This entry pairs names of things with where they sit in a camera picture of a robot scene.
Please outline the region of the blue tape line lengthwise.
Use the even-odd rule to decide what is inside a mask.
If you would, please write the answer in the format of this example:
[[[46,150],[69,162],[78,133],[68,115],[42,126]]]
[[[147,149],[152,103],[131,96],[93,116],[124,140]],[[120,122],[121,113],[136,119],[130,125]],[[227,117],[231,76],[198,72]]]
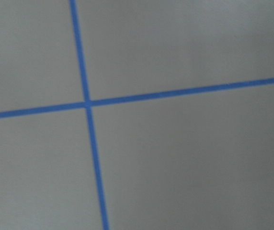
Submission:
[[[96,190],[97,190],[97,197],[98,197],[99,208],[100,208],[102,228],[104,230],[109,230],[110,224],[109,224],[108,212],[106,208],[100,157],[98,153],[97,139],[96,139],[93,113],[92,113],[91,97],[90,97],[89,86],[88,86],[86,62],[84,58],[83,42],[82,42],[82,37],[80,33],[77,1],[70,0],[69,5],[70,5],[71,18],[73,23],[73,31],[74,31],[74,37],[75,37],[79,70],[80,70],[81,87],[82,87],[82,93],[83,93],[83,99],[84,99],[84,109],[85,109],[87,125],[88,125],[88,133],[89,133],[89,140],[90,140],[90,146],[91,146],[91,154],[92,154],[94,176],[96,181]]]

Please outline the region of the blue tape line crosswise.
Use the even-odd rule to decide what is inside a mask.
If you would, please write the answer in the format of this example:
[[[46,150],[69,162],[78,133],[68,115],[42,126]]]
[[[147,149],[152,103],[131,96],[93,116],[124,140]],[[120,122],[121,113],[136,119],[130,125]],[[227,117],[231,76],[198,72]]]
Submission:
[[[26,108],[26,109],[12,110],[12,111],[2,111],[0,112],[0,119],[51,113],[51,112],[58,112],[58,111],[67,111],[67,110],[74,110],[74,109],[84,109],[87,106],[96,107],[96,106],[105,106],[105,105],[112,105],[112,104],[123,104],[123,103],[137,102],[137,101],[154,100],[154,99],[169,98],[169,97],[198,94],[198,93],[215,92],[215,91],[233,90],[233,89],[239,89],[239,88],[257,87],[257,86],[271,85],[271,84],[274,84],[274,78],[233,82],[233,83],[226,83],[226,84],[130,95],[130,96],[123,96],[123,97],[115,97],[115,98],[105,98],[105,99],[99,99],[99,100],[90,100],[89,102],[75,102],[75,103],[57,104],[57,105]]]

